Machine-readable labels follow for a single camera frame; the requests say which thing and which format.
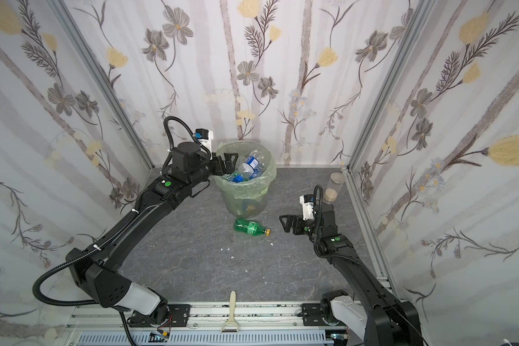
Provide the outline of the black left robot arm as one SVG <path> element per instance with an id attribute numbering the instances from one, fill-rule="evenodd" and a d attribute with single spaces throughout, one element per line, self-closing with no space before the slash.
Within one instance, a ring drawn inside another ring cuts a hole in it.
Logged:
<path id="1" fill-rule="evenodd" d="M 176 144 L 170 122 L 179 123 L 190 135 L 190 141 Z M 134 311 L 153 327 L 169 322 L 171 311 L 166 298 L 151 288 L 134 283 L 119 274 L 119 268 L 136 245 L 186 198 L 196 197 L 193 188 L 208 183 L 212 176 L 231 174 L 238 155 L 217 155 L 206 146 L 207 131 L 191 131 L 180 118 L 169 116 L 163 121 L 170 145 L 161 174 L 136 197 L 135 206 L 108 233 L 86 249 L 73 249 L 66 261 L 41 275 L 33 284 L 33 295 L 51 306 L 100 305 L 120 313 Z M 88 300 L 60 301 L 45 295 L 41 286 L 62 270 L 69 270 L 77 287 Z"/>

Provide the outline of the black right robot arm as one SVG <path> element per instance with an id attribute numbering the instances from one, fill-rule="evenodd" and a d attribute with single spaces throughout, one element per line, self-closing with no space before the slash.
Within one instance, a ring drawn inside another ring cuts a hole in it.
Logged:
<path id="1" fill-rule="evenodd" d="M 366 267 L 353 243 L 338 232 L 334 206 L 323 197 L 322 186 L 316 185 L 312 194 L 301 196 L 301 215 L 279 220 L 284 232 L 307 235 L 316 256 L 338 270 L 353 290 L 353 296 L 337 291 L 323 295 L 324 322 L 343 323 L 363 345 L 427 345 L 414 304 L 399 300 Z"/>

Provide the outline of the mesh bin with green liner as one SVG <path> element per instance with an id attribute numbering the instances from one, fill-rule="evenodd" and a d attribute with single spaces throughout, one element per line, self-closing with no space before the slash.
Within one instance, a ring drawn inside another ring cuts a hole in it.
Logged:
<path id="1" fill-rule="evenodd" d="M 215 178 L 228 212 L 243 219 L 250 219 L 259 215 L 268 204 L 268 191 L 277 177 L 275 159 L 267 147 L 253 141 L 223 143 L 216 152 L 220 155 L 237 153 L 239 159 L 247 157 L 256 149 L 265 153 L 265 168 L 260 177 L 243 183 L 233 183 L 231 178 L 236 172 L 235 170 L 233 174 L 225 174 Z"/>

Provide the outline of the cream handled peeler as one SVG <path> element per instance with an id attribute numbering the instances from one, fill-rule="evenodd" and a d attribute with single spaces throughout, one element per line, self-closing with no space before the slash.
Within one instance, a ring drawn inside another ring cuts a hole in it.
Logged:
<path id="1" fill-rule="evenodd" d="M 221 327 L 222 333 L 238 332 L 239 324 L 235 319 L 236 310 L 236 291 L 232 291 L 229 297 L 229 315 L 226 322 Z"/>

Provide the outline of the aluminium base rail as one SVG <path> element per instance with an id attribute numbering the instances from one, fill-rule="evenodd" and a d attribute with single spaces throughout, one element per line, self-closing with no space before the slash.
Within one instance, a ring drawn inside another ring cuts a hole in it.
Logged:
<path id="1" fill-rule="evenodd" d="M 215 331 L 221 332 L 229 315 L 229 303 L 176 303 L 171 307 L 172 317 L 165 327 L 152 327 L 134 313 L 126 314 L 121 321 L 112 309 L 82 307 L 74 310 L 59 344 L 72 345 L 83 332 L 124 332 L 129 342 L 134 332 L 157 332 L 169 337 L 172 332 Z M 363 345 L 357 336 L 343 324 L 327 324 L 321 315 L 320 304 L 315 302 L 239 302 L 235 319 L 238 332 L 244 331 L 297 331 L 319 330 L 333 340 L 333 345 Z"/>

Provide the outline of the green bottle yellow cap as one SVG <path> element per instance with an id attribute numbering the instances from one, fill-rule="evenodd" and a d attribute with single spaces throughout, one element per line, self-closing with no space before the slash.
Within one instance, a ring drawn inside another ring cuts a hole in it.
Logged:
<path id="1" fill-rule="evenodd" d="M 270 236 L 271 233 L 271 229 L 262 226 L 260 223 L 245 219 L 236 219 L 233 228 L 235 232 L 251 236 Z"/>

